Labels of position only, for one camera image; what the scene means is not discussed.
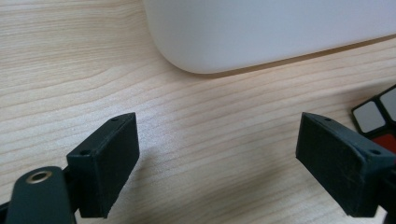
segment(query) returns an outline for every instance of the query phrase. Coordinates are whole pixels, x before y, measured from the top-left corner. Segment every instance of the screw hole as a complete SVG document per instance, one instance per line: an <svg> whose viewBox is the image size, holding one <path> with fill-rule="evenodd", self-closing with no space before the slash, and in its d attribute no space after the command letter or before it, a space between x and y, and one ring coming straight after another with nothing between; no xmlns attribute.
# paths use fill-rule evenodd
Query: screw hole
<svg viewBox="0 0 396 224"><path fill-rule="evenodd" d="M44 180L50 178L50 176L52 176L51 171L40 171L40 172L30 175L26 179L26 182L28 184L37 184L37 183L43 182Z"/></svg>
<svg viewBox="0 0 396 224"><path fill-rule="evenodd" d="M91 154L90 150L82 150L79 152L79 155L82 155L82 156L86 156L86 155L90 155L90 154Z"/></svg>
<svg viewBox="0 0 396 224"><path fill-rule="evenodd" d="M375 154L375 155L381 155L381 152L378 151L378 150L372 149L372 150L370 150L370 152L373 153L373 154Z"/></svg>

